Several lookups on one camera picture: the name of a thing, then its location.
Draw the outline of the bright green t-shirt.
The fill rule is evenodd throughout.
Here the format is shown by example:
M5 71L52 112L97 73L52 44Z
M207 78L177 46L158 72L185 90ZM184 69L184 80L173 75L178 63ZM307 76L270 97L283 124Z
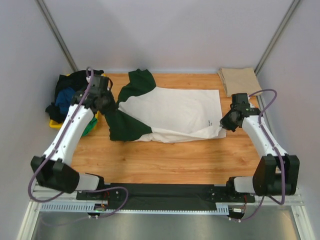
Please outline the bright green t-shirt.
M95 129L97 123L98 123L98 119L94 116L94 117L91 119L91 121L87 124L87 126L85 127L85 129L84 129L84 131L83 131L83 133L82 133L81 136L82 136L82 137L85 137L85 136L87 136L90 132L92 132L92 131Z

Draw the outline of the yellow plastic bin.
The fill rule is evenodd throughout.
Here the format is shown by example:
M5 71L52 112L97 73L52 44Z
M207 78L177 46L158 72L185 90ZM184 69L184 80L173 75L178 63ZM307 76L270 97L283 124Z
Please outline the yellow plastic bin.
M59 129L66 119L68 113L67 112L66 114L61 114L59 108L55 106L55 101L57 99L58 93L68 87L75 90L75 92L84 91L88 86L86 77L87 75L85 70L80 70L68 75L59 76L57 84L55 86L54 101L45 109L45 112L49 115L50 118L49 126L51 128Z

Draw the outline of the folded beige t-shirt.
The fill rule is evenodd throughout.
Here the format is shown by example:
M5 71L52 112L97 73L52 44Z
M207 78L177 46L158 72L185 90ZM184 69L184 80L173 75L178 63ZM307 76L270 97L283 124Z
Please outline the folded beige t-shirt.
M252 67L247 68L220 68L217 72L225 94L231 97L233 94L247 93L251 95L262 90L257 76Z

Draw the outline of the green and white raglan t-shirt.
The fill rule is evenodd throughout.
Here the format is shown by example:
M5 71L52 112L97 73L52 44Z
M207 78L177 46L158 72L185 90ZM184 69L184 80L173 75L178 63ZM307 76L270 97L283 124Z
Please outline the green and white raglan t-shirt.
M150 71L128 73L115 109L104 113L111 141L180 143L223 139L217 89L172 89L156 85Z

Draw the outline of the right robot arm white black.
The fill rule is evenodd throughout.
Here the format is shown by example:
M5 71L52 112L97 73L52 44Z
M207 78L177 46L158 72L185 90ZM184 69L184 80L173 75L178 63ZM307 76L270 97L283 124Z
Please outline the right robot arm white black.
M226 198L236 202L244 193L267 197L294 195L300 169L299 158L290 155L278 144L266 125L262 111L250 103L247 93L233 94L231 100L230 110L220 120L220 125L232 132L242 128L252 141L260 161L253 176L229 179L233 184L226 187Z

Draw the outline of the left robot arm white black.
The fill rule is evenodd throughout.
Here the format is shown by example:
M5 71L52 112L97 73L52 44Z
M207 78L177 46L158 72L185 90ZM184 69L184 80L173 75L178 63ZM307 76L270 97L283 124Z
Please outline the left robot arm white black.
M42 156L34 156L32 178L41 187L71 194L87 191L94 200L105 196L103 179L100 176L79 173L74 170L72 159L85 128L97 112L114 110L116 102L111 92L113 82L103 75L88 77L87 89L77 91L72 97L67 116L52 144Z

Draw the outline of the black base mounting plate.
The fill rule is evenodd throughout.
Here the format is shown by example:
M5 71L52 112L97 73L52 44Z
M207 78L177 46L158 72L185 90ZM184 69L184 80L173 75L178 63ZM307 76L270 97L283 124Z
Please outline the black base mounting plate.
M105 188L124 187L128 200L123 210L213 211L217 203L254 203L250 194L231 186L210 184L112 183Z

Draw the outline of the black t-shirt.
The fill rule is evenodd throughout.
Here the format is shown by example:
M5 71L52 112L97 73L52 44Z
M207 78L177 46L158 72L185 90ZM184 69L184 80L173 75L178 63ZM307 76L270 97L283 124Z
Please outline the black t-shirt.
M101 99L109 88L109 78L103 70L80 70L69 75L60 75L54 90L54 101L45 109L51 121L63 124L69 116L69 108L75 104L92 109L97 114Z

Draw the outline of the blue t-shirt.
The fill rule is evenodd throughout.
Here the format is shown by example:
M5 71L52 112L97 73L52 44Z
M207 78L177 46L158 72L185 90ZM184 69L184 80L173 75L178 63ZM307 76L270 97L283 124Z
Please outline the blue t-shirt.
M55 106L58 107L61 114L66 114L69 110L71 100L76 91L71 87L62 89L55 100Z

